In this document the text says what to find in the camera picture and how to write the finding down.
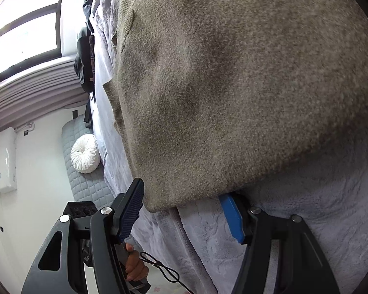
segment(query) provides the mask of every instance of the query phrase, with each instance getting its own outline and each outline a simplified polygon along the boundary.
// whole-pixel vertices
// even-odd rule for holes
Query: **round white cushion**
[[[100,164],[97,139],[93,134],[85,134],[77,139],[71,149],[71,162],[76,171],[91,173]]]

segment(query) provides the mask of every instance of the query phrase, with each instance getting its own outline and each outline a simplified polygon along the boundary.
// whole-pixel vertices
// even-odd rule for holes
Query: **brown fabric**
[[[248,186],[368,121],[354,0],[120,0],[105,89],[144,203]]]

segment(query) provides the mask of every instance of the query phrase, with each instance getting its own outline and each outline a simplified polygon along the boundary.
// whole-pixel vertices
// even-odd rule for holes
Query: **human hand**
[[[127,282],[140,281],[149,274],[149,268],[139,259],[139,252],[131,244],[126,243],[126,250],[130,254],[126,263]]]

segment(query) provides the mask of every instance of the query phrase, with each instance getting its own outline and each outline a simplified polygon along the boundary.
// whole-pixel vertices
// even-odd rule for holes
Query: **air conditioner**
[[[14,128],[0,132],[0,192],[16,190],[16,133]]]

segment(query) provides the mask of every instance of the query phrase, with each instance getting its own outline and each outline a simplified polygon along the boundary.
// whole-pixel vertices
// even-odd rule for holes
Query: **silver bolt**
[[[69,219],[70,219],[69,215],[67,215],[67,214],[63,214],[63,215],[60,217],[60,222],[65,223],[65,222],[67,222]]]
[[[107,215],[107,214],[109,214],[111,212],[112,212],[112,208],[111,207],[105,207],[105,208],[102,208],[101,209],[101,213],[102,214],[105,214],[105,215]]]
[[[252,208],[250,208],[250,211],[253,214],[259,214],[261,212],[260,208],[258,208],[258,207],[252,207]]]
[[[293,222],[295,222],[295,223],[300,223],[300,222],[301,222],[301,220],[302,220],[302,217],[300,217],[300,216],[298,216],[298,215],[294,214],[294,215],[292,215],[292,216],[291,216],[291,220],[292,220]]]

